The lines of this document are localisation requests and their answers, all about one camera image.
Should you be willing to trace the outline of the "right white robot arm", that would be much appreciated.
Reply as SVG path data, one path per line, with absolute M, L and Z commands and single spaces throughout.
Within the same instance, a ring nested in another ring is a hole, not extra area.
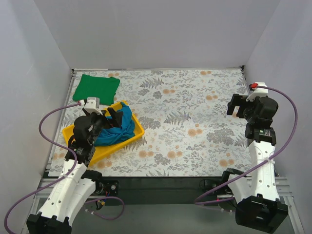
M 252 166 L 263 166 L 250 173 L 251 184 L 246 177 L 236 180 L 227 177 L 220 187 L 236 200 L 235 220 L 238 225 L 272 234 L 288 215 L 288 207 L 282 204 L 275 183 L 274 160 L 276 135 L 271 127 L 278 104 L 268 96 L 255 97 L 234 94 L 228 103 L 227 114 L 238 108 L 237 117 L 247 121 L 245 137 L 252 159 Z

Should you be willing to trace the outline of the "floral table mat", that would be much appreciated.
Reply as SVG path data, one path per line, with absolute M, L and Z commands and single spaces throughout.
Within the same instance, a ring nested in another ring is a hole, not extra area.
M 126 101 L 145 131 L 89 169 L 104 176 L 220 176 L 252 167 L 246 121 L 226 114 L 233 94 L 248 93 L 241 70 L 75 71 L 59 132 L 83 114 L 73 106 L 83 75 L 118 78 L 114 101 Z

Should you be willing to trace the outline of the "aluminium frame rail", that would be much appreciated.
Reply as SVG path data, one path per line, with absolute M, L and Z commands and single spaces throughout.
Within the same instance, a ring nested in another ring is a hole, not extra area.
M 293 226 L 293 230 L 295 234 L 304 234 L 304 229 L 301 224 L 294 200 L 293 194 L 288 184 L 288 181 L 285 177 L 275 177 L 276 182 L 276 189 L 280 196 L 281 203 L 288 206 L 288 216 Z M 37 210 L 39 210 L 39 203 L 40 200 L 43 201 L 48 198 L 50 192 L 52 191 L 52 186 L 40 191 L 35 195 L 33 205 Z M 230 189 L 226 187 L 225 189 L 222 188 L 217 192 L 213 192 L 212 195 L 208 195 L 208 199 L 212 200 L 213 198 L 221 198 L 226 199 L 231 197 L 233 194 L 230 192 Z

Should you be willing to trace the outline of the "folded green t shirt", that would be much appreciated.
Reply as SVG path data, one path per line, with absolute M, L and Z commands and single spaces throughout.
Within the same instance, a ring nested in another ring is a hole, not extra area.
M 99 98 L 101 105 L 110 106 L 119 87 L 120 80 L 115 77 L 93 77 L 83 74 L 73 94 L 73 101 L 80 101 L 89 97 Z

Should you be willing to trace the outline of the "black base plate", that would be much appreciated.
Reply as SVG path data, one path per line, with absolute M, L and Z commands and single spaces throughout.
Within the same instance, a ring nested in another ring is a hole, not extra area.
M 229 178 L 222 176 L 192 177 L 104 177 L 99 173 L 86 175 L 95 185 L 91 198 L 103 199 L 107 206 L 193 204 L 203 193 L 221 185 Z

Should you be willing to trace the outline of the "blue t shirt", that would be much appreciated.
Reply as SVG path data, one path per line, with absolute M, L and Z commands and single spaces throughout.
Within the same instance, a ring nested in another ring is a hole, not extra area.
M 95 146 L 111 146 L 127 141 L 135 136 L 135 122 L 132 120 L 132 111 L 124 102 L 120 104 L 122 108 L 117 110 L 117 112 L 123 112 L 121 127 L 102 129 L 95 141 Z

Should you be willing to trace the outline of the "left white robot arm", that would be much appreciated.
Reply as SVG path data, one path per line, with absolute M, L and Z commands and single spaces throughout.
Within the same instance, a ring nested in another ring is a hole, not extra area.
M 95 141 L 103 129 L 120 127 L 122 112 L 108 108 L 84 108 L 85 115 L 74 122 L 73 135 L 68 140 L 68 152 L 61 174 L 44 205 L 37 214 L 30 214 L 26 225 L 31 234 L 69 234 L 73 221 L 88 197 L 103 191 L 102 175 L 87 170 L 95 153 Z

